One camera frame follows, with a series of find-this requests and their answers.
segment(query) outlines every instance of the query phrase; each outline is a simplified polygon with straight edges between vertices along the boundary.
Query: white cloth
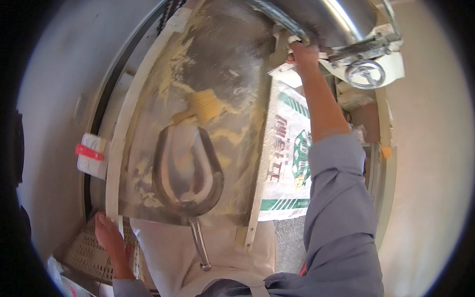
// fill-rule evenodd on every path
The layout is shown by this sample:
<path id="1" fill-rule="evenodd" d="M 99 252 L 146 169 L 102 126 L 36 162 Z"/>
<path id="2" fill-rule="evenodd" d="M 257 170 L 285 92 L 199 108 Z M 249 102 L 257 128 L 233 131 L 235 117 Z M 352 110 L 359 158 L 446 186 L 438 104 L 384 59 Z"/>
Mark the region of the white cloth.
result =
<path id="1" fill-rule="evenodd" d="M 234 243 L 237 228 L 202 227 L 206 250 L 213 266 L 200 269 L 190 227 L 130 220 L 145 256 L 148 270 L 162 297 L 200 294 L 217 278 L 237 280 L 249 287 L 263 285 L 263 279 L 276 268 L 276 238 L 272 221 L 259 222 L 250 253 Z"/>

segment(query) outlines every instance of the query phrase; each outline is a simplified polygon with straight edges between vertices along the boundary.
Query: person's arm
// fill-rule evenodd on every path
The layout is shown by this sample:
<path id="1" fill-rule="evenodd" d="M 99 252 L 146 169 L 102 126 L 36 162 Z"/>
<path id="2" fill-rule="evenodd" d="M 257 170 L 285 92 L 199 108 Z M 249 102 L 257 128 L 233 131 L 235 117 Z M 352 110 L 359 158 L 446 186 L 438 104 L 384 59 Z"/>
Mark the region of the person's arm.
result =
<path id="1" fill-rule="evenodd" d="M 305 47 L 300 42 L 294 42 L 290 47 L 294 54 L 289 56 L 287 63 L 297 64 L 297 73 L 304 85 L 312 141 L 316 143 L 331 135 L 349 134 L 348 123 L 318 70 L 318 53 L 315 48 Z"/>
<path id="2" fill-rule="evenodd" d="M 151 293 L 145 284 L 135 279 L 129 267 L 129 257 L 125 252 L 124 239 L 117 226 L 99 212 L 95 215 L 95 235 L 100 246 L 102 246 L 110 256 L 111 265 L 115 278 L 112 280 L 112 287 L 115 297 L 151 297 Z"/>
<path id="3" fill-rule="evenodd" d="M 311 201 L 304 227 L 307 276 L 296 296 L 382 296 L 382 273 L 374 244 L 376 213 L 363 178 L 365 153 L 325 79 L 318 54 L 293 43 L 311 117 Z"/>

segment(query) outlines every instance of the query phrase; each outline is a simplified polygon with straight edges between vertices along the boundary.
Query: pastry brush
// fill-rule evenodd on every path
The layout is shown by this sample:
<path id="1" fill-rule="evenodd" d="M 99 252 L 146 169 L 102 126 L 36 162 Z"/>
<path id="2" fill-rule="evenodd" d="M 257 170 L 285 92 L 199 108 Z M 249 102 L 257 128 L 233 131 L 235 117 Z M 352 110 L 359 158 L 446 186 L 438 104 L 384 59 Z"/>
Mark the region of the pastry brush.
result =
<path id="1" fill-rule="evenodd" d="M 196 116 L 200 125 L 204 125 L 210 119 L 218 116 L 222 111 L 222 105 L 219 103 L 212 89 L 188 94 L 187 97 L 189 103 L 188 109 L 171 117 L 175 124 L 191 116 Z"/>

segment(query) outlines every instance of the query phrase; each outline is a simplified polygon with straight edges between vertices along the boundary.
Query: gray shirt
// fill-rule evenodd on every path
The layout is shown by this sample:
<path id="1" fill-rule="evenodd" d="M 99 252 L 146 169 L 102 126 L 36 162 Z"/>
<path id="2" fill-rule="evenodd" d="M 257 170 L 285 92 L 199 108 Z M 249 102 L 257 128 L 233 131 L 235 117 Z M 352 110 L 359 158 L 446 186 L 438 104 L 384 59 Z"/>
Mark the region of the gray shirt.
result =
<path id="1" fill-rule="evenodd" d="M 304 229 L 307 275 L 268 276 L 264 281 L 271 296 L 384 295 L 374 244 L 376 214 L 362 176 L 364 157 L 349 134 L 330 136 L 312 146 L 311 201 Z M 116 297 L 150 296 L 139 280 L 115 279 L 113 287 Z M 239 282 L 223 279 L 198 296 L 239 297 L 251 292 Z"/>

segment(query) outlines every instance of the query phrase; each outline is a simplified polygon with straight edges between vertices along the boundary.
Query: wall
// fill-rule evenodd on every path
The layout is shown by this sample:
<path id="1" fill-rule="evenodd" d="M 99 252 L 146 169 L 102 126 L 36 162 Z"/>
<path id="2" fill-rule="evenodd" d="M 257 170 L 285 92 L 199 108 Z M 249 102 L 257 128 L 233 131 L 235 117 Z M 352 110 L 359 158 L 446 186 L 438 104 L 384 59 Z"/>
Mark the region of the wall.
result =
<path id="1" fill-rule="evenodd" d="M 422 296 L 456 245 L 473 186 L 473 107 L 444 31 L 419 2 L 395 1 L 406 78 L 387 87 L 398 164 L 379 250 L 386 296 Z"/>
<path id="2" fill-rule="evenodd" d="M 23 78 L 18 109 L 25 130 L 20 203 L 45 260 L 83 223 L 74 154 L 102 77 L 129 34 L 158 0 L 69 0 L 38 42 Z M 84 117 L 73 120 L 79 96 Z"/>

